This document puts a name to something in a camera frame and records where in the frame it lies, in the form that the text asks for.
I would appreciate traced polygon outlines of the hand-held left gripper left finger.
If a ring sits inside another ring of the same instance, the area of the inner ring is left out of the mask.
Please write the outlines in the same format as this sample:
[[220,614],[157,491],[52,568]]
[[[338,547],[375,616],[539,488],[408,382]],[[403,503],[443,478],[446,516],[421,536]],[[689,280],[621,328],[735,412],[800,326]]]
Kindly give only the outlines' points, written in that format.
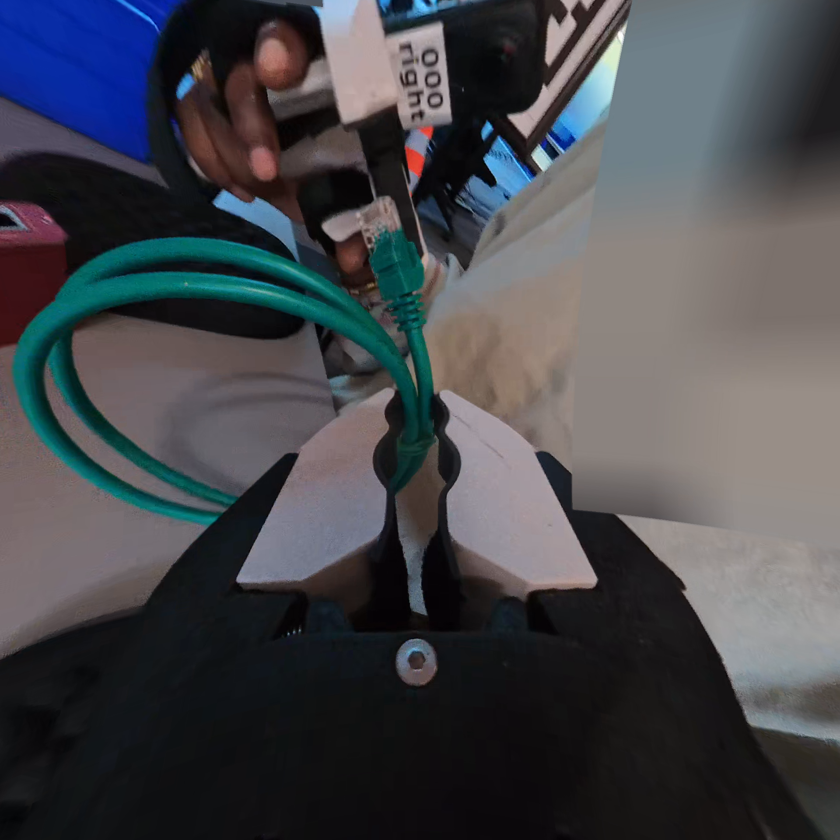
[[385,388],[338,416],[301,447],[248,552],[247,591],[370,594],[368,552],[385,521],[375,447],[388,430]]

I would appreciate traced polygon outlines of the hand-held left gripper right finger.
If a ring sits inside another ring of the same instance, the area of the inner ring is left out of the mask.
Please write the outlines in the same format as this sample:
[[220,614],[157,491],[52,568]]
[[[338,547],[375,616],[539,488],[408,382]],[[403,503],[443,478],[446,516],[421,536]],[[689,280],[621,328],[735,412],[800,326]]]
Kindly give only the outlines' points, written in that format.
[[461,396],[440,397],[459,457],[446,509],[465,580],[501,594],[594,588],[595,572],[533,446]]

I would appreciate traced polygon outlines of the blue plastic bin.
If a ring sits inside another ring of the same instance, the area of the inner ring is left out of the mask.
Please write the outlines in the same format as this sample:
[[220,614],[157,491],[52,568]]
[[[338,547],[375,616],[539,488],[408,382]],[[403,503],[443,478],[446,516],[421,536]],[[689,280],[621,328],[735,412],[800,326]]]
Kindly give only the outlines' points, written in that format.
[[151,162],[148,74],[178,1],[2,1],[2,97]]

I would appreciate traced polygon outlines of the red ethernet splitter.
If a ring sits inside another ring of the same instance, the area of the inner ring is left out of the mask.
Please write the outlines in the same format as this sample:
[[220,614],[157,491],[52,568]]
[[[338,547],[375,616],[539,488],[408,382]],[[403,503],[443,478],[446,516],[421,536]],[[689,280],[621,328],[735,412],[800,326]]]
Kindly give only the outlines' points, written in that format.
[[32,203],[1,202],[1,346],[16,344],[67,278],[67,234]]

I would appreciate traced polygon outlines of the orange traffic cone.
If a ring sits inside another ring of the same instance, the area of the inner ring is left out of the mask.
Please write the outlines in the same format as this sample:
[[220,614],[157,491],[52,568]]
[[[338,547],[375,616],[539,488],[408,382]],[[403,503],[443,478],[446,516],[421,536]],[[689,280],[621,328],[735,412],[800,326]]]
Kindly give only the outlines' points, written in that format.
[[415,127],[406,134],[405,157],[411,194],[414,194],[424,173],[429,144],[433,135],[433,126]]

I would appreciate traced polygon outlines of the person's pale sweater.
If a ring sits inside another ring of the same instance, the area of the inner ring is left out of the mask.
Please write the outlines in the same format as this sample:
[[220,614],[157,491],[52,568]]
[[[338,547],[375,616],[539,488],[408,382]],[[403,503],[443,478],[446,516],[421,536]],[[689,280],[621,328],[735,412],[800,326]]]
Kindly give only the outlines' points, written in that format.
[[[500,420],[571,504],[583,252],[607,117],[448,257],[435,381]],[[838,549],[572,512],[598,584],[475,644],[420,838],[838,838]]]

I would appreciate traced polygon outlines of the black framed marker sign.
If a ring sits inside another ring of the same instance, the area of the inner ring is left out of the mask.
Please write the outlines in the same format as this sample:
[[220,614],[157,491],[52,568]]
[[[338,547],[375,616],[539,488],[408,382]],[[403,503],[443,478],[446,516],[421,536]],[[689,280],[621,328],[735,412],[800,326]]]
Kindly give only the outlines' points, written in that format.
[[630,9],[630,1],[547,2],[542,88],[505,128],[531,172],[545,171],[606,115]]

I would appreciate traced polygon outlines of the black mesh pad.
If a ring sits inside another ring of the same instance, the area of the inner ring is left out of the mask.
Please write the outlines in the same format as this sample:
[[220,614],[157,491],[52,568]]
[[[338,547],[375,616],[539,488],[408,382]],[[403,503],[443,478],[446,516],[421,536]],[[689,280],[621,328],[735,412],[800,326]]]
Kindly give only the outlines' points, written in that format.
[[[249,220],[213,204],[189,204],[160,185],[95,161],[49,153],[15,156],[2,162],[1,194],[52,216],[68,236],[70,274],[111,249],[154,238],[217,238],[296,260],[277,237]],[[285,312],[211,300],[147,301],[112,313],[252,340],[283,340],[303,325]]]

